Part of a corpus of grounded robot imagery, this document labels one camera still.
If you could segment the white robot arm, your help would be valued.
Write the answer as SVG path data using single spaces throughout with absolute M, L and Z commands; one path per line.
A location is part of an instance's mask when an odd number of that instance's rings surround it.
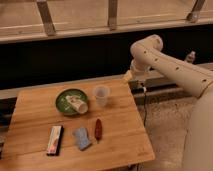
M 133 60 L 123 79 L 129 82 L 152 67 L 197 98 L 188 123 L 182 171 L 213 171 L 213 71 L 162 53 L 163 41 L 154 34 L 134 42 Z

